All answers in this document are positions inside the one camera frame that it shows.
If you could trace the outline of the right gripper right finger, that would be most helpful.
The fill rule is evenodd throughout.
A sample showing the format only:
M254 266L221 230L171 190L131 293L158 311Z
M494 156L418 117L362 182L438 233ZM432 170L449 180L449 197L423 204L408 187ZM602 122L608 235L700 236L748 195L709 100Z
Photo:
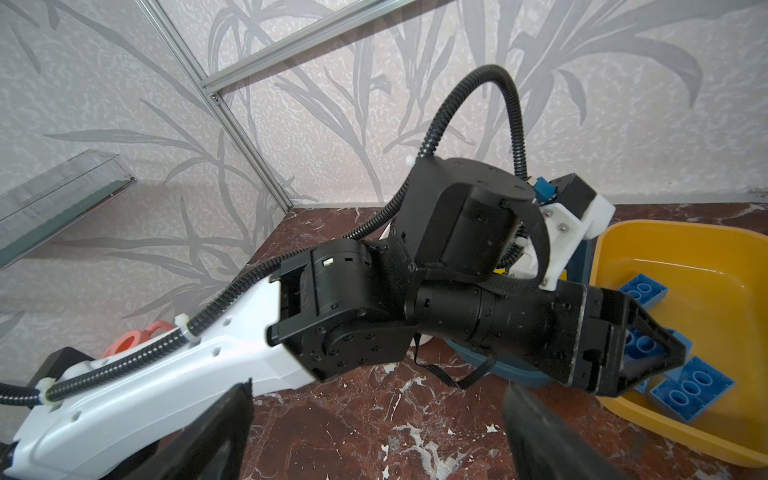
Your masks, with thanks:
M505 433L521 479L625 479L627 475L520 385L507 387Z

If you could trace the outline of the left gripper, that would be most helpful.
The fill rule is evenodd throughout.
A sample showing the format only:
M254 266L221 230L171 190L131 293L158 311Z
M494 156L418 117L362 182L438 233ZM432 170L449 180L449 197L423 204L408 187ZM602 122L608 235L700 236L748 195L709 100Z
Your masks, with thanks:
M515 355L604 397L683 365L684 345L630 295L547 279L550 255L525 181L468 159L416 160L389 236L389 282L419 333ZM630 330L663 353L625 363Z

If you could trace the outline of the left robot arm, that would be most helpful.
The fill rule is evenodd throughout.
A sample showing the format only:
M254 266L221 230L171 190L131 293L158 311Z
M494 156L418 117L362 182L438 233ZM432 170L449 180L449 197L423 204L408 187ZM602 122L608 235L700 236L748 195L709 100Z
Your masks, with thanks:
M193 316L104 359L71 348L36 382L3 385L28 409L1 447L5 479L235 479L257 396L416 354L422 336L484 361L505 354L558 383L618 397L681 367L684 344L631 295L560 274L612 205L561 178L572 221L545 217L528 183L523 119L501 66L471 71L435 114L408 178L371 220L243 270Z

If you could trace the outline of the blue brick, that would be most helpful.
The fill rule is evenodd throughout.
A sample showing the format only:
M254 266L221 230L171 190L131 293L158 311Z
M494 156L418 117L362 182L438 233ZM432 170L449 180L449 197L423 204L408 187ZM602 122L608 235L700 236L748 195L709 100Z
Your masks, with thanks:
M735 381L698 356L670 370L647 394L657 410L682 423L691 423L720 400Z
M638 274L619 288L620 292L634 298L643 308L650 310L667 295L668 288L643 274Z
M687 363L692 357L693 342L676 330L669 329L668 332L685 346L685 363ZM641 334L638 330L630 330L627 333L624 353L625 363L631 363L634 360L641 360L644 358L657 357L662 353L663 349L656 341ZM665 372L663 376L664 379L670 381L678 391L690 395L690 392L686 390L682 384L682 371L683 368L678 367Z

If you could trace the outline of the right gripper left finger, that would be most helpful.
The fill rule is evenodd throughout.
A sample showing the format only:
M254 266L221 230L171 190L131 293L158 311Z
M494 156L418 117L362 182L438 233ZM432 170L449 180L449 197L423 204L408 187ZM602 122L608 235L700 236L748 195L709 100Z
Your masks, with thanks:
M237 479L252 420L252 383L238 383L128 477Z

